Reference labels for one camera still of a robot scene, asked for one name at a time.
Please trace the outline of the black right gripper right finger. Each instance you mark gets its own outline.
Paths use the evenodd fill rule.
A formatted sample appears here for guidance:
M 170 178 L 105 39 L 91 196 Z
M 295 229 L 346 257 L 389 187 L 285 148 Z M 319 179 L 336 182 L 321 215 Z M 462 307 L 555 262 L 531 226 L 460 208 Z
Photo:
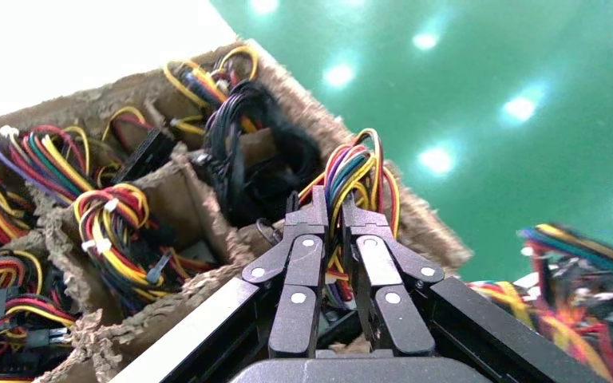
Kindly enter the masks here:
M 436 342 L 416 298 L 445 278 L 441 266 L 398 242 L 386 217 L 358 207 L 352 195 L 341 208 L 347 273 L 365 338 L 372 350 L 394 356 L 429 356 Z

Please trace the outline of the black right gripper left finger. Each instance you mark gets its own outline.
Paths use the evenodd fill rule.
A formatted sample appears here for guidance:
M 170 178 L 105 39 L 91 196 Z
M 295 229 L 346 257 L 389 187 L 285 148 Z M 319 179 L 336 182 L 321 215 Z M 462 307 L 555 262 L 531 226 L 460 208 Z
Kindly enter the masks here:
M 328 229 L 324 187 L 315 186 L 310 205 L 286 214 L 282 240 L 242 271 L 271 309 L 270 358 L 315 354 Z

